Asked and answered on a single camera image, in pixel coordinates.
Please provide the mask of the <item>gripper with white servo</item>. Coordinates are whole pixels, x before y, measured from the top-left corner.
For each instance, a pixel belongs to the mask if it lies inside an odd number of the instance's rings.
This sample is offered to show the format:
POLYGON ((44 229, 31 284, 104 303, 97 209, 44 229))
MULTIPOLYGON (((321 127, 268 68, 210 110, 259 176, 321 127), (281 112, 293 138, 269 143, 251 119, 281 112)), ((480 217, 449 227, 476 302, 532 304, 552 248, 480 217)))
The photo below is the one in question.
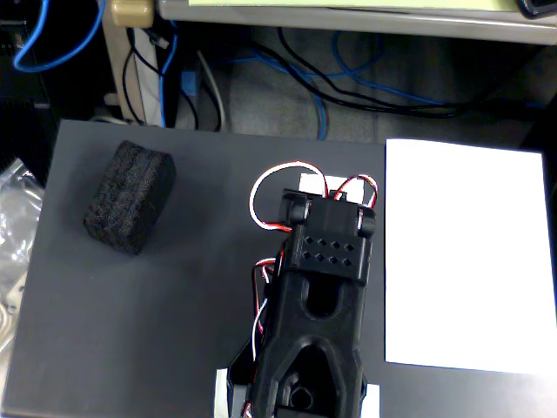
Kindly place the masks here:
MULTIPOLYGON (((337 190, 346 178, 326 175, 325 180, 329 191, 337 190)), ((322 178, 315 173, 301 173, 299 177, 299 190, 313 194, 321 194, 324 190, 322 178)), ((365 196, 365 182, 363 179, 354 179, 343 188, 348 201, 363 201, 365 196)))

